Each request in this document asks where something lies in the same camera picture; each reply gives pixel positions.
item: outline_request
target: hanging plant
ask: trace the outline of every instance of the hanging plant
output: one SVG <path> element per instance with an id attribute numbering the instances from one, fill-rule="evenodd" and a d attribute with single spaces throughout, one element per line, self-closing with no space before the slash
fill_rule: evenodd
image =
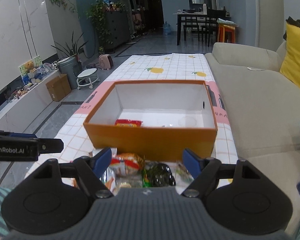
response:
<path id="1" fill-rule="evenodd" d="M 87 18 L 91 20 L 93 28 L 96 30 L 99 45 L 104 47 L 105 44 L 113 43 L 109 40 L 111 32 L 107 27 L 106 20 L 106 5 L 102 0 L 96 1 L 90 6 L 89 11 L 86 12 Z"/>
<path id="2" fill-rule="evenodd" d="M 68 6 L 68 2 L 71 4 L 70 7 L 69 7 L 69 11 L 70 12 L 77 12 L 77 9 L 75 8 L 75 5 L 70 1 L 70 0 L 50 0 L 51 3 L 53 4 L 56 4 L 58 5 L 59 7 L 63 6 L 64 10 L 67 8 Z"/>

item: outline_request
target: pink label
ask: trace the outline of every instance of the pink label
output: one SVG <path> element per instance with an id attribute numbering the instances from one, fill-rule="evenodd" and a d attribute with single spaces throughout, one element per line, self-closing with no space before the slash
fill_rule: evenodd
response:
<path id="1" fill-rule="evenodd" d="M 89 114 L 92 108 L 100 101 L 102 96 L 107 92 L 107 90 L 113 85 L 114 81 L 103 81 L 94 90 L 91 95 L 86 99 L 86 101 L 80 106 L 80 108 L 75 112 L 75 114 Z"/>
<path id="2" fill-rule="evenodd" d="M 222 98 L 220 96 L 220 92 L 217 87 L 217 84 L 214 81 L 208 81 L 206 82 L 206 84 L 208 87 L 208 91 L 210 93 L 213 110 L 217 122 L 229 124 L 228 115 L 225 110 L 225 106 L 223 104 Z"/>

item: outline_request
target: cardboard box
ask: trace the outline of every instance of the cardboard box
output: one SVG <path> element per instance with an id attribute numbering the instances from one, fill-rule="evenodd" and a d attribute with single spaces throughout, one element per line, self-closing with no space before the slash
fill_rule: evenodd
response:
<path id="1" fill-rule="evenodd" d="M 114 126 L 117 119 L 143 121 L 141 127 Z M 182 160 L 184 148 L 210 157 L 217 136 L 204 81 L 117 81 L 101 96 L 83 123 L 95 148 L 117 147 L 146 160 Z"/>
<path id="2" fill-rule="evenodd" d="M 47 82 L 46 86 L 52 100 L 56 102 L 59 102 L 71 92 L 66 74 L 61 74 L 60 76 L 52 79 L 51 81 Z"/>

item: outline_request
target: checkered tablecloth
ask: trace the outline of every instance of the checkered tablecloth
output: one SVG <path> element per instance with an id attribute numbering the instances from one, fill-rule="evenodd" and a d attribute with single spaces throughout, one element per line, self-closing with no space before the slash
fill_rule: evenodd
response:
<path id="1" fill-rule="evenodd" d="M 80 156 L 88 155 L 94 147 L 82 124 L 98 101 L 96 92 L 107 90 L 113 81 L 116 80 L 144 79 L 205 80 L 216 99 L 216 105 L 213 108 L 217 119 L 218 134 L 211 156 L 218 158 L 222 163 L 236 163 L 238 156 L 231 127 L 206 58 L 203 54 L 173 53 L 164 56 L 131 56 L 122 63 L 92 92 L 91 95 L 94 95 L 94 98 L 91 100 L 88 98 L 88 103 L 83 103 L 79 110 L 61 128 L 56 138 L 60 138 L 64 142 L 62 153 L 40 155 L 39 160 L 30 168 L 26 176 L 49 158 L 57 158 L 60 163 L 64 163 Z M 71 179 L 63 179 L 63 181 L 66 184 L 71 184 Z"/>

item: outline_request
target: doorway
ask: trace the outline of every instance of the doorway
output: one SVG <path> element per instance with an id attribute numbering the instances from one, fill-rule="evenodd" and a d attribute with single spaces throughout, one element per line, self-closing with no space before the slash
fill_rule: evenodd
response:
<path id="1" fill-rule="evenodd" d="M 161 0 L 148 0 L 149 29 L 158 29 L 163 25 L 163 10 Z"/>

